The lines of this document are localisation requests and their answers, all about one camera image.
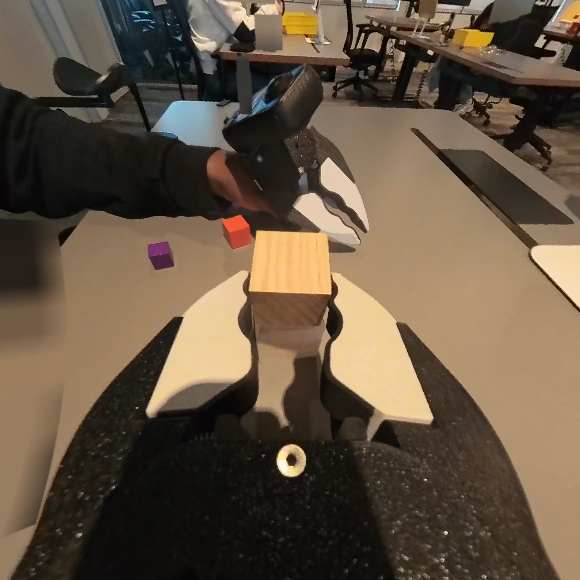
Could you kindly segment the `black desk mat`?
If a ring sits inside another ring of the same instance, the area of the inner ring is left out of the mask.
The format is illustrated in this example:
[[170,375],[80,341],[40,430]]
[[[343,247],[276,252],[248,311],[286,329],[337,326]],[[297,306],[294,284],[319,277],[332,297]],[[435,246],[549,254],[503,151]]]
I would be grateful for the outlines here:
[[547,199],[481,150],[443,149],[440,158],[474,185],[512,222],[524,225],[570,225],[573,221]]

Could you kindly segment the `yellow box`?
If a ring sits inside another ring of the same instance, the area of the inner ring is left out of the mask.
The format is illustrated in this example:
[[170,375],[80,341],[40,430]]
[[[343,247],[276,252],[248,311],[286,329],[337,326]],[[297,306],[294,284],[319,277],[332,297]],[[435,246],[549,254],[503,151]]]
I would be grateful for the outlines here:
[[316,13],[285,12],[282,31],[288,35],[316,35],[318,16]]
[[494,32],[474,28],[460,28],[454,31],[451,45],[459,48],[483,48],[492,43]]

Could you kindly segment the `white side table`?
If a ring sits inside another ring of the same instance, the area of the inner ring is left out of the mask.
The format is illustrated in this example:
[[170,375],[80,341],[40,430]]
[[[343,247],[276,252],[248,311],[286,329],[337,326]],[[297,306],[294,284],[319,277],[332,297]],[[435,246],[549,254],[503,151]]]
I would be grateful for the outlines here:
[[169,105],[152,132],[175,135],[190,146],[217,147],[231,151],[222,135],[224,120],[238,110],[238,103],[178,100]]

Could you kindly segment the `natural wooden cube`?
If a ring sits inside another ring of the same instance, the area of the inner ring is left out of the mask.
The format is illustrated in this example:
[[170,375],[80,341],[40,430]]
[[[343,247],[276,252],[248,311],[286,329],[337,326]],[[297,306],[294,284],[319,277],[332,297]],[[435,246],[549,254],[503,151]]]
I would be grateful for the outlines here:
[[325,233],[256,232],[248,296],[258,325],[315,327],[323,319],[331,294]]

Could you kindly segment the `orange wooden cube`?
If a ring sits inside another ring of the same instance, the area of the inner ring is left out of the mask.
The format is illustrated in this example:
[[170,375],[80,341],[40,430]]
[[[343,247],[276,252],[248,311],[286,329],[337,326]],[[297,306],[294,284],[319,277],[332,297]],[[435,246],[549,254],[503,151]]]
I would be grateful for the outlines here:
[[233,249],[245,247],[252,242],[250,225],[246,219],[238,214],[221,220],[223,236]]

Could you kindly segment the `person's left forearm black sleeve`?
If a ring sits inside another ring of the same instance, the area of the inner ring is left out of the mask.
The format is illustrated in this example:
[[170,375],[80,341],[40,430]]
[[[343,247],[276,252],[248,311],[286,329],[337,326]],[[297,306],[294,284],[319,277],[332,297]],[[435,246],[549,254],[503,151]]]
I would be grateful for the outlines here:
[[232,205],[209,178],[217,151],[86,123],[1,88],[1,210],[11,214],[213,216]]

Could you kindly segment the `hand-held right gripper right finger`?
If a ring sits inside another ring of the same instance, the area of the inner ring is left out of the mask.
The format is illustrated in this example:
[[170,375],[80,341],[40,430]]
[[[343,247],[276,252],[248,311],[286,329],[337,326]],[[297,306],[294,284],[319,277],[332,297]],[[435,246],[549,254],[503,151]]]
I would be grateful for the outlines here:
[[434,415],[397,320],[344,275],[331,274],[322,404],[331,424],[362,421],[366,439],[387,422],[432,426]]

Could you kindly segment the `purple wooden cube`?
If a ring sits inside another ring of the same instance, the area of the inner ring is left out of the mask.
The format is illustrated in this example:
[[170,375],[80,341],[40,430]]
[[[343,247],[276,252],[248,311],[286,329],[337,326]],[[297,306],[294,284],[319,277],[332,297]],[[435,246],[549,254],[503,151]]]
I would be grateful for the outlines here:
[[149,243],[147,255],[155,271],[170,269],[175,266],[175,258],[168,241]]

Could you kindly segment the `white board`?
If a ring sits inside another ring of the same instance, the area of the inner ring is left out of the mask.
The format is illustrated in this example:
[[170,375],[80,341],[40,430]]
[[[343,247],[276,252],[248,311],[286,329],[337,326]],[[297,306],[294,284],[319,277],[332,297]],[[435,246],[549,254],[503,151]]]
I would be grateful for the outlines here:
[[531,261],[579,310],[579,245],[536,245]]

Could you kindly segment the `long brown office desk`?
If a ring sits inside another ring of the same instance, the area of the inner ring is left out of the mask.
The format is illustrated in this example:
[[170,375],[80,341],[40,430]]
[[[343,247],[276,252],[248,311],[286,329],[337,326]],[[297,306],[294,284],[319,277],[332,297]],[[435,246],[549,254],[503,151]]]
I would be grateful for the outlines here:
[[429,53],[443,56],[469,69],[514,86],[547,87],[551,90],[579,90],[579,71],[537,60],[532,57],[505,52],[483,52],[478,48],[461,48],[441,43],[439,33],[425,37],[414,35],[416,21],[394,16],[366,16],[382,27],[386,37],[396,39],[395,48],[405,53],[400,75],[395,85],[393,102],[403,101],[412,71],[418,61]]

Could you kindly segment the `person's left hand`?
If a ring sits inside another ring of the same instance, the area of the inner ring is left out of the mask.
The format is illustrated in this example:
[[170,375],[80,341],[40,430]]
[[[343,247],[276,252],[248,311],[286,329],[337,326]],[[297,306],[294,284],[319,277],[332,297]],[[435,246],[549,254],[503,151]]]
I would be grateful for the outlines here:
[[212,195],[252,212],[276,216],[267,196],[250,175],[242,157],[225,150],[214,151],[207,161]]

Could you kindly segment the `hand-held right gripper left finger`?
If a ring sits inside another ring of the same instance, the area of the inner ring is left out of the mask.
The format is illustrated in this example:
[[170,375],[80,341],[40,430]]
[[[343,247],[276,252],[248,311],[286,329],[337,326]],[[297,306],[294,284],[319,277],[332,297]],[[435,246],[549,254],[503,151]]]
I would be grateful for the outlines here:
[[243,417],[259,391],[258,354],[241,270],[183,315],[146,408],[148,418],[197,415]]

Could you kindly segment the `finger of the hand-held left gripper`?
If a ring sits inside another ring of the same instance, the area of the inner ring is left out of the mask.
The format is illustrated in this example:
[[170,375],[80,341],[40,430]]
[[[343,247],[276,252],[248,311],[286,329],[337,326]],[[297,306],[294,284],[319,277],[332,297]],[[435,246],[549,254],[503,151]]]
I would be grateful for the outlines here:
[[293,217],[303,218],[308,226],[326,234],[334,243],[359,245],[361,243],[356,231],[348,226],[342,218],[329,211],[323,199],[315,192],[300,195],[293,206]]
[[305,193],[317,193],[329,211],[340,218],[345,214],[356,228],[368,233],[369,220],[359,189],[332,158],[328,157],[319,167],[309,170],[307,180]]

